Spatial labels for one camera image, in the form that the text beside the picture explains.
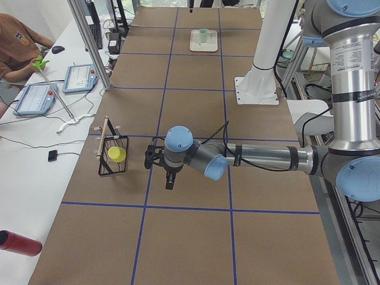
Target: label sticker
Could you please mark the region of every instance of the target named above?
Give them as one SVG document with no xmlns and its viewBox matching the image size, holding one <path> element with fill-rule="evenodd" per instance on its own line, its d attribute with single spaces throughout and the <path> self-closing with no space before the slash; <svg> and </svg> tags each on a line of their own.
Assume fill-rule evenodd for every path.
<svg viewBox="0 0 380 285">
<path fill-rule="evenodd" d="M 331 50 L 331 75 L 372 69 L 372 40 L 361 40 Z"/>
</svg>

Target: computer mouse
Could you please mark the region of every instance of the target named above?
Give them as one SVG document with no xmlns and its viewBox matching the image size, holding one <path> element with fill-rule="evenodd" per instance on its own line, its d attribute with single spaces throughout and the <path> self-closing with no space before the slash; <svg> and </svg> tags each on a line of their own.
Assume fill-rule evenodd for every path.
<svg viewBox="0 0 380 285">
<path fill-rule="evenodd" d="M 65 48 L 63 46 L 54 46 L 54 47 L 52 47 L 52 53 L 54 53 L 54 54 L 62 52 L 63 50 L 65 50 Z"/>
</svg>

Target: white desk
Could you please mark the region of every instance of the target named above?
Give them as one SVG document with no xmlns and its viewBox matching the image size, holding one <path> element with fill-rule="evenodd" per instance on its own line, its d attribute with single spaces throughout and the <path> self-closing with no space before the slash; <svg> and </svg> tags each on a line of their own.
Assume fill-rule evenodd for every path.
<svg viewBox="0 0 380 285">
<path fill-rule="evenodd" d="M 105 54 L 107 51 L 105 37 L 103 40 L 104 49 L 100 50 L 100 55 L 106 65 L 109 56 Z M 45 69 L 48 79 L 63 80 L 67 66 L 73 65 L 73 62 L 77 65 L 91 63 L 90 55 L 84 49 L 75 21 L 68 25 L 55 45 L 62 45 L 65 50 L 56 55 L 49 52 L 45 57 L 50 60 Z M 41 81 L 44 81 L 41 75 L 33 74 L 28 83 Z M 58 83 L 59 93 L 68 105 L 85 95 L 85 93 L 64 95 L 62 86 L 62 83 Z M 99 80 L 95 88 L 87 95 L 87 98 L 94 103 L 90 113 L 96 113 L 102 93 L 103 86 Z M 81 99 L 69 108 L 75 116 L 79 116 L 87 113 L 91 104 L 86 99 Z M 66 111 L 59 109 L 62 109 L 62 105 L 56 100 L 48 113 L 58 110 L 51 116 L 69 120 Z M 88 128 L 93 121 L 93 118 L 85 118 L 78 125 L 67 127 L 61 135 L 56 135 L 56 131 L 62 124 L 59 119 L 40 117 L 23 121 L 22 118 L 16 118 L 12 111 L 11 108 L 7 110 L 0 124 L 18 122 L 0 125 L 0 136 L 33 146 L 85 140 Z M 58 156 L 57 161 L 48 162 L 48 152 L 57 149 L 58 153 L 80 153 L 82 147 L 83 142 L 33 149 L 0 139 L 0 230 L 9 230 L 39 240 L 42 244 L 45 243 L 78 160 L 77 155 L 66 154 Z M 29 257 L 0 251 L 0 284 L 27 284 L 39 256 Z"/>
</svg>

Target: red bottle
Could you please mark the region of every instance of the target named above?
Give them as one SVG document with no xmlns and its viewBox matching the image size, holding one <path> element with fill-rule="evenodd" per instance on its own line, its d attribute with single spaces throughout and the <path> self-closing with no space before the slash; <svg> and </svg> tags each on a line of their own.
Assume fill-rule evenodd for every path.
<svg viewBox="0 0 380 285">
<path fill-rule="evenodd" d="M 39 241 L 20 236 L 7 230 L 0 231 L 0 249 L 33 257 L 42 250 Z"/>
</svg>

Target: green cup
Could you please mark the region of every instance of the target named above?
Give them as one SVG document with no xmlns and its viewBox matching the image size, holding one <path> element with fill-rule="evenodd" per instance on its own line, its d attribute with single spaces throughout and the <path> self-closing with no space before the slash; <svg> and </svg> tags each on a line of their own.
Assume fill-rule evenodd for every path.
<svg viewBox="0 0 380 285">
<path fill-rule="evenodd" d="M 208 38 L 208 30 L 206 28 L 201 28 L 199 30 L 199 39 L 201 40 L 201 43 L 207 42 Z"/>
</svg>

